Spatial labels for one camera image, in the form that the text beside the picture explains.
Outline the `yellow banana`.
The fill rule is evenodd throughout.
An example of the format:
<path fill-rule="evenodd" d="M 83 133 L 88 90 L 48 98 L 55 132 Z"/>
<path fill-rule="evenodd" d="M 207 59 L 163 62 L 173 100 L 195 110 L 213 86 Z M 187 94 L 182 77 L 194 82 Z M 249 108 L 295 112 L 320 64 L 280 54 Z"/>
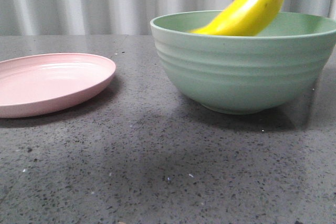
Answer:
<path fill-rule="evenodd" d="M 279 13 L 284 0 L 234 0 L 209 24 L 191 30 L 194 34 L 254 36 Z"/>

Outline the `green ribbed bowl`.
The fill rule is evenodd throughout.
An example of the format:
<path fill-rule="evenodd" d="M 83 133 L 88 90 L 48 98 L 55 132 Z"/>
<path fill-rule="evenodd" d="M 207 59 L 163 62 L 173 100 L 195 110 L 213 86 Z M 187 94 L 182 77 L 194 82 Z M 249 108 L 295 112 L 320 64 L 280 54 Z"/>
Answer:
<path fill-rule="evenodd" d="M 151 20 L 157 54 L 187 97 L 226 114 L 252 114 L 286 103 L 312 86 L 335 47 L 335 21 L 281 12 L 256 36 L 193 34 L 215 10 Z"/>

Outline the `pink plate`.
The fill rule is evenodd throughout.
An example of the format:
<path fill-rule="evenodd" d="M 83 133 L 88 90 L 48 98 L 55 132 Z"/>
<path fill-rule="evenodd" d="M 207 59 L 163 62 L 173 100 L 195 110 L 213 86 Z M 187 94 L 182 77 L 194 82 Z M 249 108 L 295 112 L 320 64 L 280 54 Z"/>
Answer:
<path fill-rule="evenodd" d="M 103 56 L 55 53 L 1 62 L 1 117 L 24 118 L 83 103 L 111 82 L 116 64 Z"/>

